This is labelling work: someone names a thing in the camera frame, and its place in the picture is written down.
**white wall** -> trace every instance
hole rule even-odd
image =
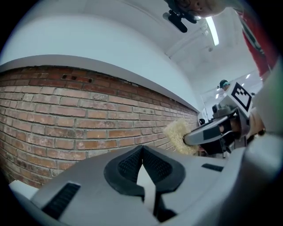
[[[115,65],[158,84],[194,109],[199,108],[187,76],[177,65],[146,37],[115,21],[93,15],[35,19],[10,37],[1,53],[0,65],[50,54],[83,57]],[[56,65],[66,66],[66,62],[62,60]],[[129,81],[139,84],[136,77],[129,78]]]

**fluorescent light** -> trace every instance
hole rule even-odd
[[[210,16],[210,17],[206,17],[206,20],[207,20],[207,24],[209,26],[209,29],[210,29],[210,32],[211,32],[211,35],[212,35],[212,38],[213,38],[214,45],[218,45],[219,39],[218,39],[218,35],[217,35],[217,31],[216,31],[213,19]]]

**black vent grille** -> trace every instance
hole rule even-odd
[[[67,183],[42,211],[54,219],[59,219],[79,189],[80,185]]]

